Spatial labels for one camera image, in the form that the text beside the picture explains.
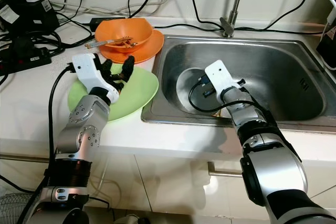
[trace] robotic hand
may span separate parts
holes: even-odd
[[[222,61],[205,68],[205,73],[220,103],[241,101],[227,109],[243,147],[240,164],[249,199],[266,207],[271,224],[335,224],[335,217],[307,196],[300,157],[271,113],[233,81]]]
[[[112,61],[106,60],[101,65],[94,54],[75,55],[72,64],[89,94],[80,100],[59,134],[55,160],[47,171],[48,186],[42,189],[28,218],[29,224],[89,223],[82,208],[89,199],[87,184],[91,164],[108,121],[109,105],[118,100],[123,88],[123,83],[114,81],[129,80],[134,57],[125,61],[120,74],[113,75]]]

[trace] orange plate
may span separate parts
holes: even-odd
[[[134,56],[135,63],[141,63],[154,57],[161,50],[163,43],[163,34],[160,31],[154,30],[149,40],[135,52],[123,54],[107,46],[101,46],[99,50],[105,58],[111,59],[115,63],[124,63],[129,55]]]

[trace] white cabinet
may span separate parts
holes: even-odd
[[[18,186],[34,190],[47,164],[0,160],[0,174]],[[0,180],[1,187],[17,192]],[[91,167],[89,194],[110,202],[113,208],[150,211],[134,155],[99,153]],[[106,207],[90,200],[88,206]]]
[[[248,199],[242,178],[209,176],[207,160],[141,155],[136,160],[155,212],[268,220],[266,209]],[[215,161],[215,166],[240,170],[238,161]],[[304,166],[310,197],[336,184],[335,163]],[[335,207],[336,188],[332,200],[312,200]]]

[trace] power adapter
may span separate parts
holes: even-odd
[[[92,18],[90,23],[84,24],[84,25],[88,25],[91,31],[96,31],[99,24],[102,23],[104,20],[114,20],[114,19],[122,19],[122,18],[125,18],[125,17]]]

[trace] cabinet handle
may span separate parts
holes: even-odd
[[[233,177],[233,178],[242,178],[242,174],[239,172],[230,172],[230,171],[221,171],[215,170],[215,163],[208,162],[208,171],[209,176],[219,176],[219,177]]]

